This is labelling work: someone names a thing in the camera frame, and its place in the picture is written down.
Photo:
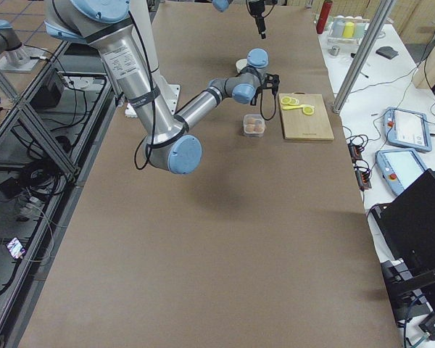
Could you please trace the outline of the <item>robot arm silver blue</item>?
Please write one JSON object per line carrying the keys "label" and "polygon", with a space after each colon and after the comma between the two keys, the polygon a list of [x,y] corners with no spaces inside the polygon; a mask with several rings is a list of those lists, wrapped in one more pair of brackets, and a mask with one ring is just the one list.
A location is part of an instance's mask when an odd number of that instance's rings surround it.
{"label": "robot arm silver blue", "polygon": [[189,174],[199,166],[202,145],[190,130],[204,116],[226,98],[250,103],[269,78],[268,53],[253,49],[237,76],[211,80],[173,113],[154,78],[155,53],[146,49],[153,40],[148,14],[136,19],[129,1],[46,1],[45,7],[50,36],[98,51],[147,132],[138,146],[145,163],[171,173]]}
{"label": "robot arm silver blue", "polygon": [[[211,4],[219,12],[224,12],[229,7],[231,1],[228,0],[212,0]],[[257,26],[258,34],[261,39],[266,39],[265,26],[265,2],[263,0],[245,1],[246,9],[249,15],[254,19]]]}

